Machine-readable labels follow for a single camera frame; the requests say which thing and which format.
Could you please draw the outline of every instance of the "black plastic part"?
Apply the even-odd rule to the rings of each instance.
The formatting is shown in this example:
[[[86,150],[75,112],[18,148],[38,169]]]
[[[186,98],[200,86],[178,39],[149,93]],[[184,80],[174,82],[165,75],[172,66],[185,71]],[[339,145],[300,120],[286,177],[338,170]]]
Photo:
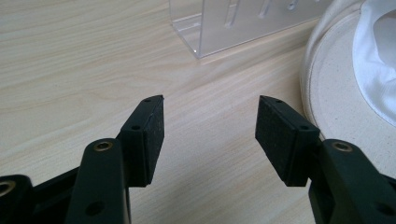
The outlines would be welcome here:
[[[129,187],[151,183],[163,138],[163,97],[152,96],[139,104],[117,136],[124,148]]]
[[[33,187],[29,177],[0,177],[0,223],[27,222],[33,208]]]
[[[128,223],[122,146],[107,138],[90,143],[82,158],[65,223]]]
[[[306,185],[307,154],[315,148],[318,136],[319,129],[289,105],[260,97],[256,139],[286,186]]]
[[[396,223],[396,192],[358,147],[327,139],[318,158],[335,201],[329,223]]]
[[[35,210],[30,223],[63,223],[78,168],[35,186]]]

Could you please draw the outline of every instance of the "white fabric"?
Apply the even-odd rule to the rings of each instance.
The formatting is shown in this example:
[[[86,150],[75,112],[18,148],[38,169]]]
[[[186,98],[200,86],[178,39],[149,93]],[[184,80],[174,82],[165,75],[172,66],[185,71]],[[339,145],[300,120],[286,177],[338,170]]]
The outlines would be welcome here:
[[[396,127],[368,105],[354,73],[353,41],[363,2],[333,0],[312,32],[300,73],[304,111],[321,138],[360,147],[380,173],[396,177]],[[381,49],[386,42],[379,40],[377,25],[375,39],[385,61]],[[393,53],[388,59],[395,60]]]
[[[363,3],[352,51],[361,94],[370,107],[393,126],[396,126],[395,12],[395,0]]]

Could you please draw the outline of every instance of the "light wood surface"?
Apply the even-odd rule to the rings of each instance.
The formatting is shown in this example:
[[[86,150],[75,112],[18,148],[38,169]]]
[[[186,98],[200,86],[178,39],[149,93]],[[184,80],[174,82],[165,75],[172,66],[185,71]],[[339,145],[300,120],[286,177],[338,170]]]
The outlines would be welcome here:
[[[313,223],[254,139],[259,96],[303,112],[298,71],[315,22],[197,60],[166,0],[0,2],[0,175],[34,185],[115,137],[163,94],[165,139],[133,223]]]

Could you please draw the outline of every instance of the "transparent plastic container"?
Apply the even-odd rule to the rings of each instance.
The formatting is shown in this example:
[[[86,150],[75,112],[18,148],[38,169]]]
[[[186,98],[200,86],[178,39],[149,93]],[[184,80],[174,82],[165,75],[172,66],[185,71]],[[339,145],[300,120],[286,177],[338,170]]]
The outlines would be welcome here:
[[[321,16],[332,0],[169,0],[172,24],[197,58]]]

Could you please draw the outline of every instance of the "wooden table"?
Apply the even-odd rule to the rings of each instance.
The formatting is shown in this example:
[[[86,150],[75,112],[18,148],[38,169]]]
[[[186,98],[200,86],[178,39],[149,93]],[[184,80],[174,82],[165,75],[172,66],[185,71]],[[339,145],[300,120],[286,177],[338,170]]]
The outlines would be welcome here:
[[[0,2],[0,175],[34,185],[115,137],[163,94],[165,139],[133,223],[313,223],[254,139],[259,96],[303,113],[299,67],[315,22],[197,60],[166,0]]]

